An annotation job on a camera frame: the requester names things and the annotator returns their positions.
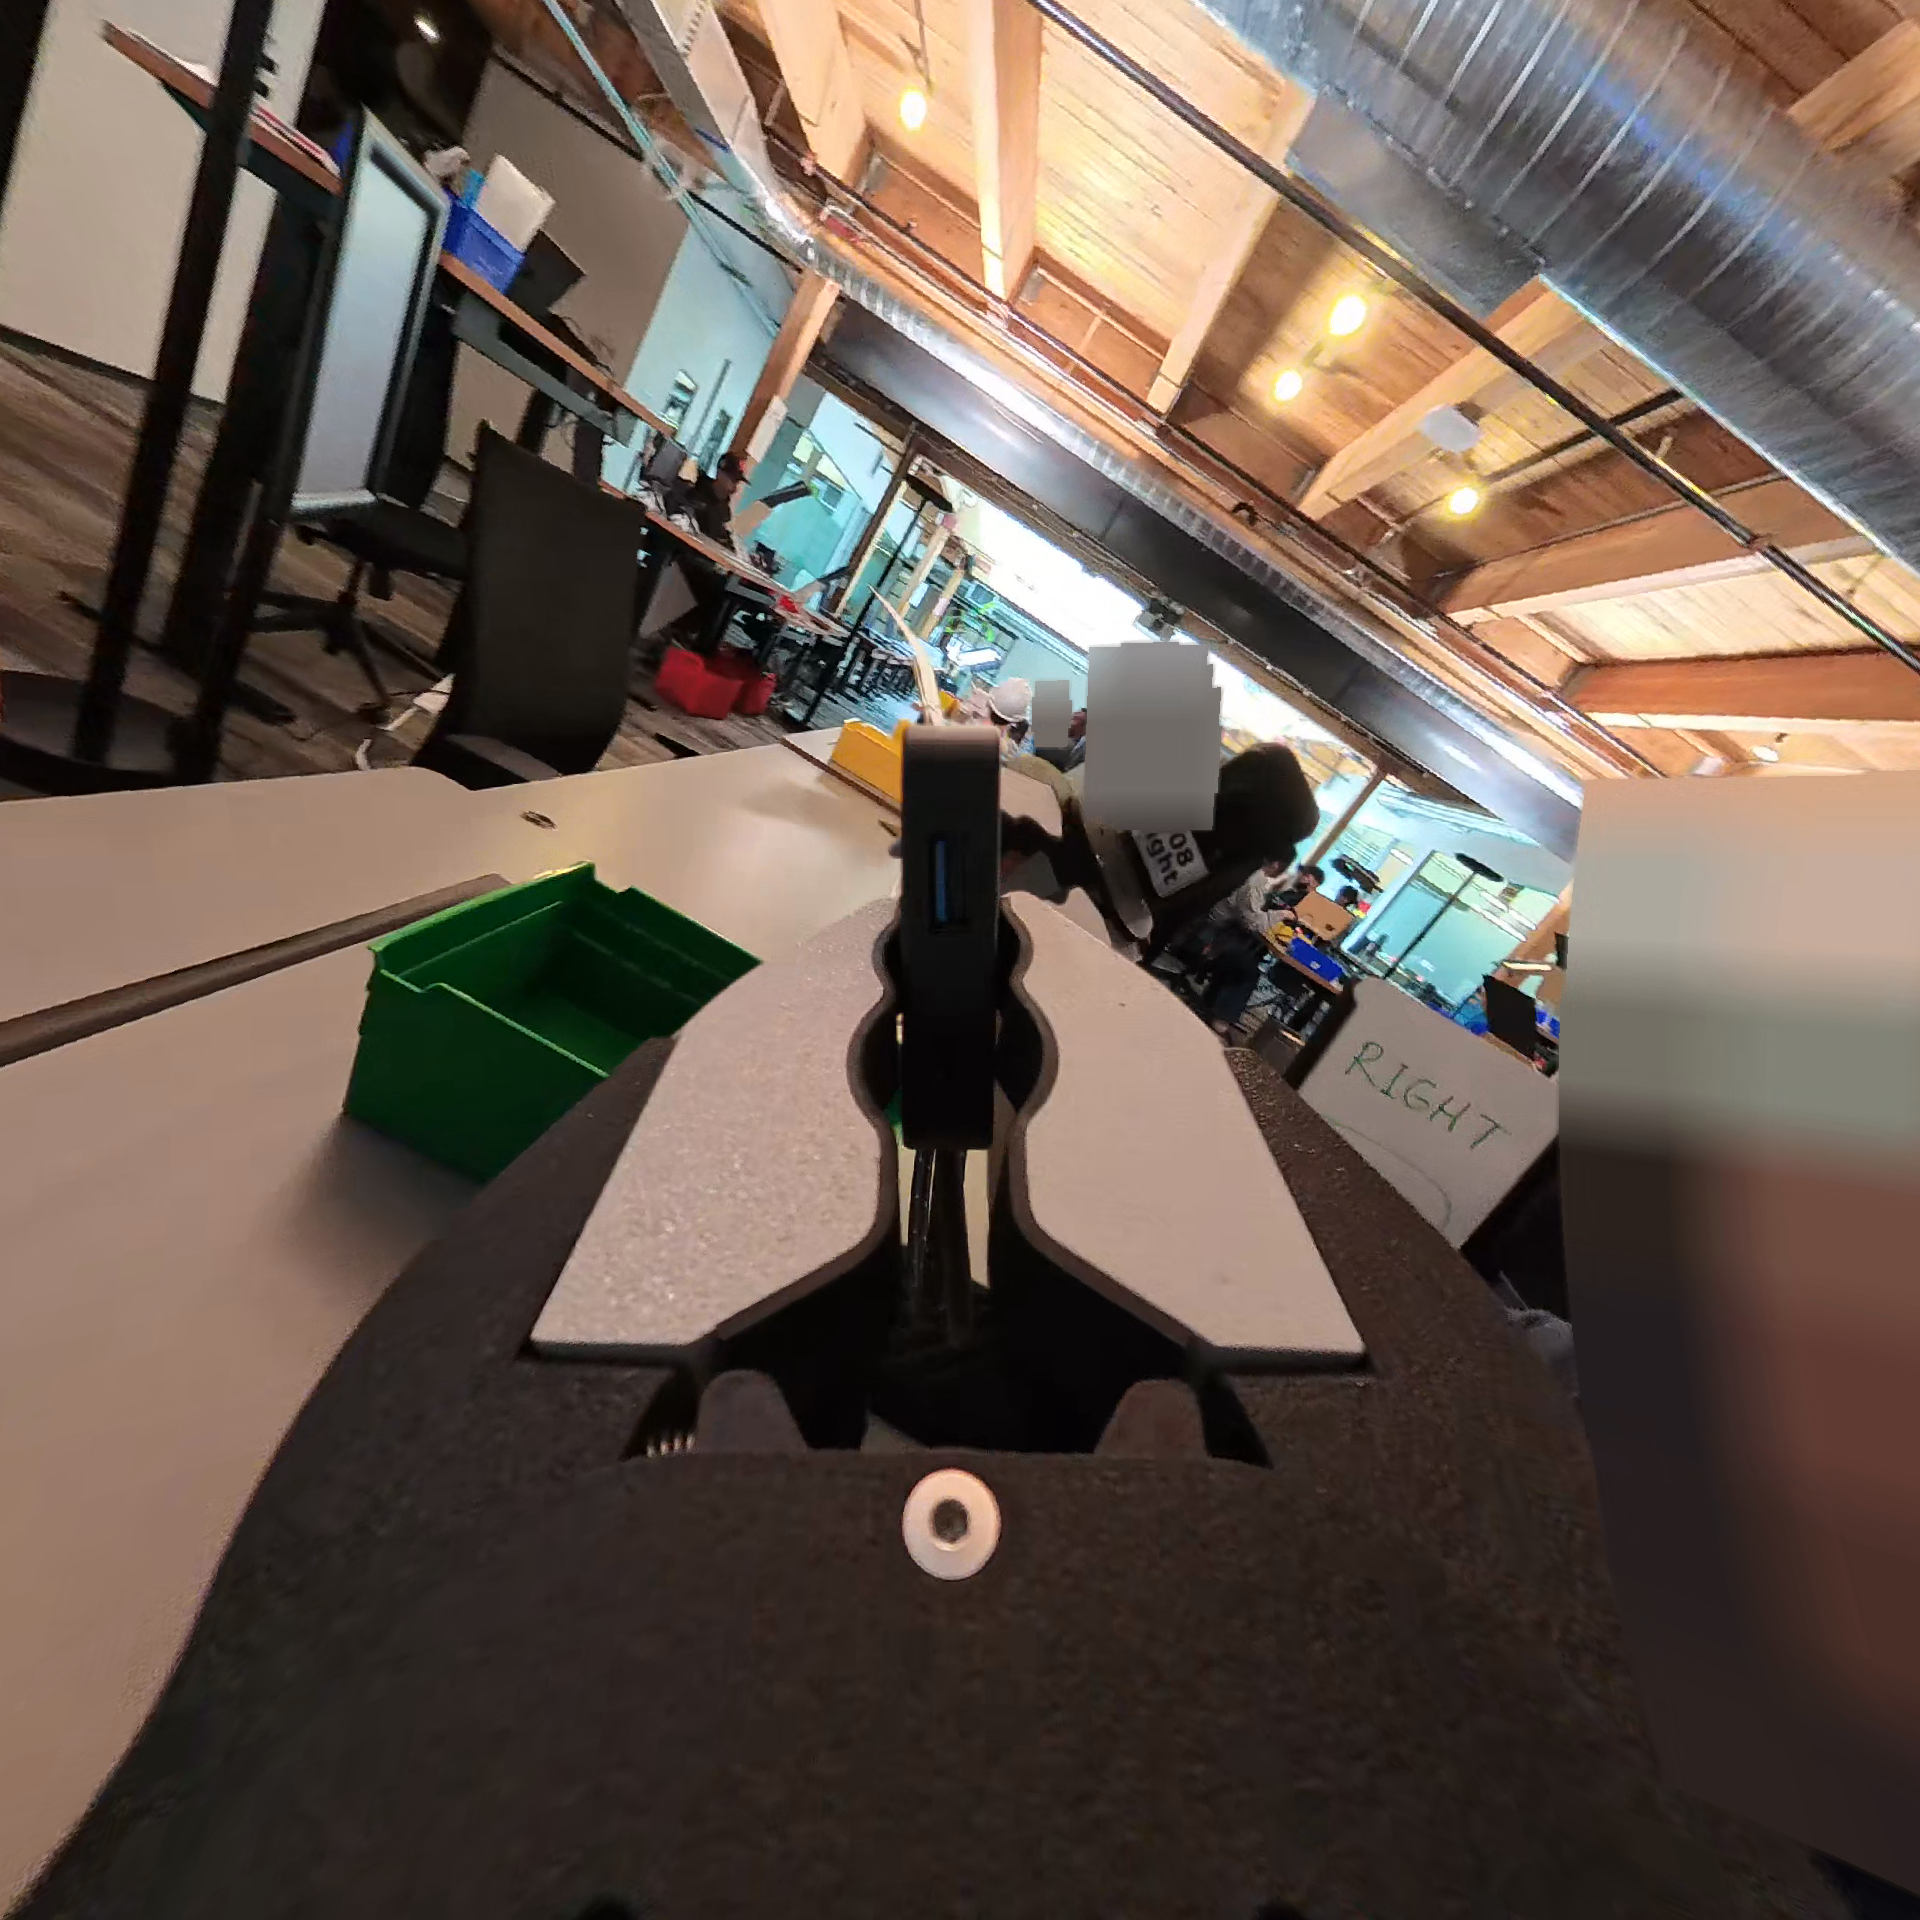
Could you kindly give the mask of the green plastic bin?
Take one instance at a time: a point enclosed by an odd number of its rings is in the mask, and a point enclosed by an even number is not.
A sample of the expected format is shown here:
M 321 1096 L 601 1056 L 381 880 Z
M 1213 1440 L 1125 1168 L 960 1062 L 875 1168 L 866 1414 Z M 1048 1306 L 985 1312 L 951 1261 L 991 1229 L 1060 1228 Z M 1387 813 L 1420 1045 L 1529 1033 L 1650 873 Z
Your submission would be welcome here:
M 587 862 L 448 904 L 368 956 L 343 1110 L 481 1183 L 759 964 Z

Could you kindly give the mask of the black swivel office chair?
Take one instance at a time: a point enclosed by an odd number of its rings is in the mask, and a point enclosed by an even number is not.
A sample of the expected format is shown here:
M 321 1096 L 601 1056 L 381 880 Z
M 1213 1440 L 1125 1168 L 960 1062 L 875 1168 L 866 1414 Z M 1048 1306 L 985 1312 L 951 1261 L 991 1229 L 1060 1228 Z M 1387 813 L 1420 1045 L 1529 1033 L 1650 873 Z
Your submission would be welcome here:
M 332 599 L 264 590 L 251 632 L 321 636 L 330 653 L 357 663 L 372 690 L 364 713 L 380 714 L 394 697 L 372 656 L 364 599 L 392 599 L 399 573 L 457 584 L 466 573 L 464 528 L 420 508 L 380 498 L 355 513 L 301 519 L 291 529 L 301 544 L 330 544 L 345 552 L 345 584 Z

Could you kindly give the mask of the white box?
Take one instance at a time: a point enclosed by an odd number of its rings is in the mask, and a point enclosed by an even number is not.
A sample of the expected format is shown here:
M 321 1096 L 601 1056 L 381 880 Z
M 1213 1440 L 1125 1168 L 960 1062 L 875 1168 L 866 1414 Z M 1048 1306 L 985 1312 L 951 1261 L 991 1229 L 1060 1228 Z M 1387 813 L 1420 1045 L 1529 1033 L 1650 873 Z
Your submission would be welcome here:
M 508 153 L 496 153 L 466 204 L 508 249 L 523 254 L 541 231 L 556 199 Z

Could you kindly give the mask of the black USB hub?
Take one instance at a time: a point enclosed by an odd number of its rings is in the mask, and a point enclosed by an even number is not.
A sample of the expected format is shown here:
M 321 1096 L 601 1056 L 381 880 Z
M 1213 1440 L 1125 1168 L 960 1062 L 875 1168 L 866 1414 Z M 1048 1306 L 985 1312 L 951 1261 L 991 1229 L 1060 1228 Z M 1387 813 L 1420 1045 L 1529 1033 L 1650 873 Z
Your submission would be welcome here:
M 899 1102 L 915 1152 L 993 1140 L 1002 949 L 1002 737 L 903 735 Z

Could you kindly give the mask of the white handwritten sign board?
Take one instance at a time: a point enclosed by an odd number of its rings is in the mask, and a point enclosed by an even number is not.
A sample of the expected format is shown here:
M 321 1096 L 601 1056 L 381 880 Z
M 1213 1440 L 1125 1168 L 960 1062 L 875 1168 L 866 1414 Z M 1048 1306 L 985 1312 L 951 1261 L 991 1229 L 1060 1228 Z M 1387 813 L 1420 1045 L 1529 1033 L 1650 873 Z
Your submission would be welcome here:
M 1452 1246 L 1560 1136 L 1555 1078 L 1376 978 L 1354 985 L 1300 1094 Z

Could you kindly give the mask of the blue plastic crate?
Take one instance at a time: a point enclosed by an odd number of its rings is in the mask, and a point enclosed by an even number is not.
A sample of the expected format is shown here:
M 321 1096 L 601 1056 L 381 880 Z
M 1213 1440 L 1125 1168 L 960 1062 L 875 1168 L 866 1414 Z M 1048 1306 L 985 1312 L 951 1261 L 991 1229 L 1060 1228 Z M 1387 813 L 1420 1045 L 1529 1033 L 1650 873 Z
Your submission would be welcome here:
M 443 254 L 459 260 L 485 285 L 508 294 L 522 271 L 523 247 L 495 228 L 466 199 L 448 199 Z

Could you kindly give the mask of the long wooden desk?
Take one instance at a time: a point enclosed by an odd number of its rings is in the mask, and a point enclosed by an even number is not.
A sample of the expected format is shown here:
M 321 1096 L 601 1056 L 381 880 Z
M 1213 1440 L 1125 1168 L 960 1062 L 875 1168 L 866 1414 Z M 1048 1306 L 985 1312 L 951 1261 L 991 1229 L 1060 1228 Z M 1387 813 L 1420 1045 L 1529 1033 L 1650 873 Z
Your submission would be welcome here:
M 452 336 L 463 348 L 513 374 L 529 392 L 587 425 L 603 441 L 628 442 L 641 425 L 666 432 L 666 423 L 626 392 L 613 374 L 567 344 L 551 327 L 529 314 L 471 264 L 452 254 L 441 254 L 439 278 L 451 287 Z M 658 546 L 669 542 L 681 560 L 696 557 L 728 578 L 729 608 L 763 608 L 779 628 L 831 644 L 852 638 L 852 631 L 835 617 L 803 608 L 770 573 L 749 564 L 737 550 L 653 510 L 647 510 L 645 519 L 653 535 L 650 549 L 653 570 L 666 560 Z

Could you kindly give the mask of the round spiral metal duct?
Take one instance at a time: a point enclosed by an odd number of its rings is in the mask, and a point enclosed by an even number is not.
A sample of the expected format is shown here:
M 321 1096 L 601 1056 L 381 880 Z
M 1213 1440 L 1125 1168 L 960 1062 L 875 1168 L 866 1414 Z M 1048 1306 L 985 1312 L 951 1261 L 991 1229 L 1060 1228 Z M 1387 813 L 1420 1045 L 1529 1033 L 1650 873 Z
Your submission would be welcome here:
M 1224 1 L 1292 161 L 1482 320 L 1536 278 L 1919 560 L 1919 249 L 1679 5 Z

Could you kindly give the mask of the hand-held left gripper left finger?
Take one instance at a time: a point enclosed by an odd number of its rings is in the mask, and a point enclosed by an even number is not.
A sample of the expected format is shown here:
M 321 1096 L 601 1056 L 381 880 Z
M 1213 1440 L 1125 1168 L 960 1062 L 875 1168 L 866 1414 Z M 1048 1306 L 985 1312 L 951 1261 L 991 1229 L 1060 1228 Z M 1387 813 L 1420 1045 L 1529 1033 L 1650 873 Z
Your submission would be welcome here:
M 690 1360 L 900 1252 L 899 1145 L 866 1045 L 893 988 L 877 898 L 676 1034 L 533 1325 L 567 1360 Z

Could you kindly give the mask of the framed screen on stand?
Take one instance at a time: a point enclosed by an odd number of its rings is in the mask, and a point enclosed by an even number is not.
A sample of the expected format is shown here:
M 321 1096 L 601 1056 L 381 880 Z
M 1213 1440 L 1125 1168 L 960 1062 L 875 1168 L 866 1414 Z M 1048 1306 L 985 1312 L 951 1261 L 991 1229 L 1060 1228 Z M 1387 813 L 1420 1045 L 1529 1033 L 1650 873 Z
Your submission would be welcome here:
M 295 521 L 378 503 L 441 260 L 448 197 L 371 112 L 352 132 L 282 457 Z

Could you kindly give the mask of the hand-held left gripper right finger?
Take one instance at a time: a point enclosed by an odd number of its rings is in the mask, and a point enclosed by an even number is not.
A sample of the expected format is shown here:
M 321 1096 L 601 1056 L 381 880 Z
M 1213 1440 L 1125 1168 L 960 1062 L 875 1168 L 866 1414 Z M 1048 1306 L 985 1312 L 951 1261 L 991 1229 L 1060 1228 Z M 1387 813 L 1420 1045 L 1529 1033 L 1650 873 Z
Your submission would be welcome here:
M 1060 906 L 1002 900 L 1035 1034 L 1003 1169 L 1026 1244 L 1227 1373 L 1352 1372 L 1365 1345 L 1227 1050 Z

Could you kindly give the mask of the black framed wooden desk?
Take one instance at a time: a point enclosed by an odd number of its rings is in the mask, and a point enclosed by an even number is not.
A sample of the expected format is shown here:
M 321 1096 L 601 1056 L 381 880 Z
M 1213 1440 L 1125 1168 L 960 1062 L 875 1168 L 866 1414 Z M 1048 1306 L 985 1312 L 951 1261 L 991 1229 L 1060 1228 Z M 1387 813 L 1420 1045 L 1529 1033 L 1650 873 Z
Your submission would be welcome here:
M 129 695 L 129 668 L 226 250 L 235 182 L 251 172 L 306 209 L 330 207 L 343 184 L 341 169 L 321 149 L 301 144 L 267 104 L 272 15 L 271 1 L 232 5 L 220 65 L 200 93 L 186 87 L 176 54 L 143 54 L 127 31 L 111 31 L 121 53 L 195 104 L 201 149 L 87 673 L 5 672 L 3 772 L 42 797 L 151 788 L 173 775 L 176 719 Z

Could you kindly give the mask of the black high-back chair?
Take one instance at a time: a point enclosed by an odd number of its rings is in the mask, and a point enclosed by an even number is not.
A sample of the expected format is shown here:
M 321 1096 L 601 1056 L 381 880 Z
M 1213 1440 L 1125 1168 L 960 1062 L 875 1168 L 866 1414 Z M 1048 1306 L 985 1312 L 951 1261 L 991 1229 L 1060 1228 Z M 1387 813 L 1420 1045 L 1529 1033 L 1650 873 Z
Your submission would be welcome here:
M 485 425 L 445 703 L 411 756 L 469 788 L 584 777 L 628 703 L 645 508 Z

